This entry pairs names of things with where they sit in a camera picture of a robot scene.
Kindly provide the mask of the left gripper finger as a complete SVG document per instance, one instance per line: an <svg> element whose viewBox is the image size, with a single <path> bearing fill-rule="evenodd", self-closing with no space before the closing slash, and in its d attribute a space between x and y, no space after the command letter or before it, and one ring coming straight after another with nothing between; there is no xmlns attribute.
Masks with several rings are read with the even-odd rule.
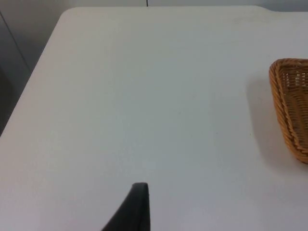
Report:
<svg viewBox="0 0 308 231"><path fill-rule="evenodd" d="M134 183L103 231L150 231L150 195L145 182Z"/></svg>

